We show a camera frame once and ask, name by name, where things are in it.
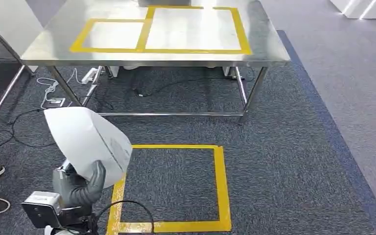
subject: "white paper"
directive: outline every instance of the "white paper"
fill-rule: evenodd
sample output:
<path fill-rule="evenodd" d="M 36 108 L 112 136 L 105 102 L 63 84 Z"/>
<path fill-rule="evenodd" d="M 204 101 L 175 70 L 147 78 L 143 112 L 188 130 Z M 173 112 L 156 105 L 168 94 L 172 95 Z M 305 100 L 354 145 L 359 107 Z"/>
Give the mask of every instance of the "white paper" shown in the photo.
<path fill-rule="evenodd" d="M 47 109 L 44 114 L 55 142 L 79 175 L 89 180 L 92 163 L 101 160 L 106 168 L 104 188 L 123 177 L 132 144 L 117 127 L 85 107 Z"/>

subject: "yellow tape square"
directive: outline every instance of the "yellow tape square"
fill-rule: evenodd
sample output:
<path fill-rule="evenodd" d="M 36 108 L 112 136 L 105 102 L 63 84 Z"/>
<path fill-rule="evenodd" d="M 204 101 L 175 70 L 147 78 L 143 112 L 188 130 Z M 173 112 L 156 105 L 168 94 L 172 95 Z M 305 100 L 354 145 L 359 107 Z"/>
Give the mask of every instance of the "yellow tape square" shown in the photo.
<path fill-rule="evenodd" d="M 215 182 L 217 186 L 218 221 L 190 222 L 155 222 L 156 233 L 181 232 L 222 232 L 231 230 L 230 202 L 227 189 L 227 177 L 222 146 L 217 145 L 175 145 L 175 144 L 136 144 L 133 148 L 183 148 L 183 149 L 213 149 Z M 123 200 L 126 177 L 124 176 L 113 188 L 112 202 Z M 118 233 L 149 233 L 151 224 L 120 222 L 122 204 L 110 208 L 106 235 Z"/>
<path fill-rule="evenodd" d="M 144 20 L 125 20 L 125 19 L 90 19 L 86 22 L 83 30 L 79 33 L 76 40 L 70 47 L 71 52 L 102 52 L 102 53 L 174 53 L 174 54 L 252 54 L 249 42 L 247 40 L 246 33 L 244 31 L 243 23 L 241 21 L 240 14 L 237 8 L 232 7 L 213 7 L 215 10 L 228 10 L 231 12 L 235 31 L 237 33 L 238 42 L 241 49 L 153 49 L 146 48 L 149 32 L 152 27 L 153 17 L 155 15 L 155 9 L 157 8 L 174 8 L 174 9 L 197 9 L 204 10 L 201 6 L 149 6 L 146 17 Z M 86 40 L 92 27 L 97 22 L 120 22 L 120 23 L 143 23 L 139 40 L 136 48 L 95 48 L 95 47 L 83 47 L 83 43 Z"/>

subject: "blue carpet border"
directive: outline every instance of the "blue carpet border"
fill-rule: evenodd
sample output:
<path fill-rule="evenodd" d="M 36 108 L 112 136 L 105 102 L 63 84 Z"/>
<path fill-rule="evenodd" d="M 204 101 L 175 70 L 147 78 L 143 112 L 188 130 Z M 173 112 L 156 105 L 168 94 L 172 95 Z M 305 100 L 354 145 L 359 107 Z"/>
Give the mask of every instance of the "blue carpet border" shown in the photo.
<path fill-rule="evenodd" d="M 283 30 L 277 30 L 277 32 L 283 41 L 291 60 L 304 68 L 292 43 L 289 41 L 286 32 Z M 310 79 L 306 70 L 297 70 L 296 73 L 299 75 L 298 79 L 305 90 L 308 100 L 313 104 L 313 108 L 315 109 L 319 120 L 324 125 L 329 144 L 336 151 L 337 157 L 345 169 L 346 175 L 376 231 L 376 197 L 371 191 L 370 186 L 359 169 L 358 164 L 350 152 L 350 149 L 336 126 L 335 121 L 330 115 L 325 103 L 319 96 L 318 91 L 313 85 L 312 80 Z"/>

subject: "metal frame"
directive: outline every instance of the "metal frame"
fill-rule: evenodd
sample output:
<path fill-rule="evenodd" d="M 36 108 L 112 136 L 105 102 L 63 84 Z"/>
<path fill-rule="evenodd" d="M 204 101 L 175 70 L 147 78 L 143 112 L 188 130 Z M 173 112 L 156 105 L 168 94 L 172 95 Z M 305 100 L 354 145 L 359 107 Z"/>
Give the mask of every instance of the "metal frame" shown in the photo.
<path fill-rule="evenodd" d="M 48 66 L 48 70 L 52 73 L 52 75 L 55 77 L 55 79 L 58 81 L 60 86 L 64 89 L 68 97 L 73 101 L 73 103 L 77 106 L 85 106 L 89 100 L 89 96 L 93 94 L 95 89 L 98 86 L 98 80 L 101 73 L 101 70 L 103 66 L 98 67 L 97 74 L 95 76 L 95 79 L 93 81 L 92 86 L 90 87 L 86 99 L 83 101 L 83 103 L 80 102 L 80 100 L 77 98 L 75 93 L 72 91 L 72 89 L 68 86 L 68 84 L 65 82 L 64 78 L 60 74 L 60 72 L 57 70 L 55 66 Z M 247 97 L 246 91 L 243 86 L 243 82 L 241 81 L 241 75 L 238 67 L 228 67 L 229 71 L 227 70 L 227 67 L 223 68 L 223 71 L 226 75 L 233 76 L 238 83 L 238 88 L 240 91 L 240 97 L 243 103 L 243 110 L 240 112 L 205 112 L 205 113 L 99 113 L 101 116 L 139 116 L 139 117 L 145 117 L 145 116 L 229 116 L 229 117 L 240 117 L 238 123 L 242 125 L 248 115 L 248 112 L 250 110 L 251 105 L 253 104 L 256 94 L 261 88 L 261 85 L 263 83 L 263 80 L 267 74 L 268 67 L 262 67 L 257 78 L 255 79 L 253 88 Z"/>
<path fill-rule="evenodd" d="M 0 35 L 0 43 L 11 53 L 11 55 L 15 59 L 0 59 L 0 62 L 2 61 L 11 61 L 11 62 L 19 62 L 21 64 L 21 67 L 18 69 L 17 73 L 15 76 L 12 78 L 11 82 L 9 83 L 8 87 L 5 89 L 3 92 L 3 95 L 0 97 L 0 109 L 2 107 L 3 102 L 6 100 L 8 97 L 9 93 L 11 92 L 12 88 L 14 87 L 15 83 L 18 81 L 20 78 L 22 72 L 24 70 L 27 70 L 31 75 L 34 75 L 34 72 L 26 65 L 24 65 L 19 57 L 19 55 L 15 52 L 15 50 L 8 44 L 8 42 Z M 0 116 L 0 120 L 3 122 L 7 122 L 3 117 Z"/>

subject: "power cord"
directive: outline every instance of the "power cord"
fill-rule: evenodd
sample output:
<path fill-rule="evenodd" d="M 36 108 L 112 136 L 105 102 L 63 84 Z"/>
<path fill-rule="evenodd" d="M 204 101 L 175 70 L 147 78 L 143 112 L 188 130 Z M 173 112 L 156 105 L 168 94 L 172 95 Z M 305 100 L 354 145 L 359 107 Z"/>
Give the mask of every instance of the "power cord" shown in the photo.
<path fill-rule="evenodd" d="M 74 69 L 73 69 L 70 78 L 68 78 L 68 80 L 67 80 L 66 82 L 69 83 L 69 82 L 72 80 L 72 78 L 73 78 L 74 76 L 75 76 L 75 80 L 77 81 L 77 83 L 82 84 L 82 83 L 78 80 L 78 72 L 77 72 L 77 68 L 74 68 Z M 48 81 L 52 81 L 53 83 L 52 83 L 52 84 L 44 83 L 44 82 L 41 82 L 41 80 L 48 80 Z M 45 103 L 46 101 L 53 101 L 53 102 L 56 101 L 56 100 L 54 100 L 54 99 L 48 99 L 47 96 L 48 96 L 49 93 L 54 93 L 54 92 L 55 92 L 55 89 L 56 89 L 57 86 L 58 86 L 58 82 L 57 82 L 57 80 L 52 79 L 52 78 L 40 77 L 40 78 L 37 78 L 37 83 L 39 83 L 39 84 L 41 84 L 41 85 L 46 85 L 46 86 L 48 86 L 48 88 L 45 90 L 45 94 L 44 94 L 43 101 L 41 102 L 41 108 L 42 108 L 42 109 L 46 109 L 46 108 L 44 108 L 44 103 Z"/>
<path fill-rule="evenodd" d="M 66 230 L 66 231 L 70 232 L 71 234 L 75 234 L 75 235 L 99 235 L 99 233 L 97 231 L 98 230 L 97 223 L 98 223 L 101 215 L 103 213 L 105 213 L 110 207 L 112 207 L 112 206 L 114 206 L 118 203 L 133 203 L 133 204 L 137 204 L 140 207 L 142 207 L 149 215 L 150 224 L 151 224 L 150 234 L 151 235 L 155 234 L 155 223 L 153 221 L 152 213 L 142 203 L 137 202 L 137 201 L 132 201 L 132 200 L 121 200 L 121 201 L 113 202 L 113 203 L 109 204 L 108 206 L 106 206 L 105 208 L 103 208 L 100 213 L 98 213 L 98 214 L 92 213 L 92 215 L 88 218 L 88 223 L 89 223 L 89 230 L 88 231 L 77 231 L 76 228 L 69 228 L 69 227 L 60 228 L 60 229 Z"/>
<path fill-rule="evenodd" d="M 251 71 L 253 72 L 253 79 L 246 80 L 246 82 L 253 82 L 256 79 L 256 73 L 255 73 L 255 71 L 252 67 L 248 67 L 248 68 L 250 68 Z M 207 80 L 213 80 L 213 79 L 225 79 L 225 80 L 235 81 L 234 79 L 231 79 L 229 77 L 214 77 L 214 78 L 205 78 L 205 79 L 199 78 L 199 79 L 188 79 L 188 80 L 182 80 L 182 81 L 178 81 L 178 82 L 169 83 L 169 84 L 166 84 L 165 86 L 163 86 L 163 87 L 161 87 L 161 88 L 157 89 L 156 91 L 149 93 L 149 94 L 142 94 L 137 88 L 132 88 L 132 90 L 133 90 L 133 92 L 135 93 L 136 96 L 148 97 L 148 96 L 152 96 L 156 93 L 161 92 L 162 90 L 164 90 L 167 87 L 170 87 L 170 86 L 173 86 L 173 85 L 176 85 L 176 84 L 185 83 L 185 82 L 193 82 L 193 81 L 207 81 Z"/>
<path fill-rule="evenodd" d="M 11 131 L 8 131 L 8 130 L 0 130 L 0 132 L 6 132 L 6 133 L 9 133 L 10 134 L 10 138 L 5 140 L 4 142 L 0 143 L 0 147 L 8 142 L 10 142 L 12 139 L 14 139 L 16 142 L 20 143 L 20 144 L 23 144 L 25 146 L 28 146 L 28 147 L 32 147 L 32 148 L 43 148 L 43 147 L 48 147 L 48 146 L 51 146 L 51 145 L 54 145 L 54 143 L 50 143 L 50 144 L 45 144 L 45 145 L 31 145 L 31 144 L 28 144 L 28 143 L 25 143 L 21 140 L 18 139 L 18 137 L 15 135 L 15 124 L 17 123 L 18 119 L 25 115 L 25 114 L 29 114 L 29 113 L 33 113 L 33 112 L 42 112 L 43 110 L 41 109 L 34 109 L 34 110 L 30 110 L 30 111 L 26 111 L 26 112 L 23 112 L 21 114 L 19 114 L 18 116 L 15 117 L 14 121 L 13 122 L 10 122 L 9 125 L 11 125 Z"/>
<path fill-rule="evenodd" d="M 149 215 L 150 224 L 151 224 L 150 234 L 152 234 L 152 235 L 154 234 L 154 231 L 155 231 L 155 224 L 154 224 L 154 221 L 153 221 L 152 213 L 151 213 L 151 212 L 149 211 L 149 209 L 146 208 L 146 206 L 144 206 L 142 203 L 137 202 L 137 201 L 132 201 L 132 200 L 121 200 L 121 201 L 113 202 L 112 204 L 110 204 L 110 205 L 106 206 L 105 208 L 103 208 L 103 209 L 101 210 L 101 212 L 100 212 L 98 215 L 95 216 L 95 222 L 94 222 L 94 224 L 95 224 L 96 228 L 97 228 L 97 222 L 98 222 L 98 220 L 100 219 L 101 215 L 102 215 L 103 213 L 105 213 L 105 212 L 107 211 L 107 209 L 109 209 L 110 207 L 112 207 L 112 206 L 114 206 L 114 205 L 116 205 L 116 204 L 118 204 L 118 203 L 133 203 L 133 204 L 137 204 L 137 205 L 139 205 L 140 207 L 142 207 L 142 208 L 148 213 L 148 215 Z"/>

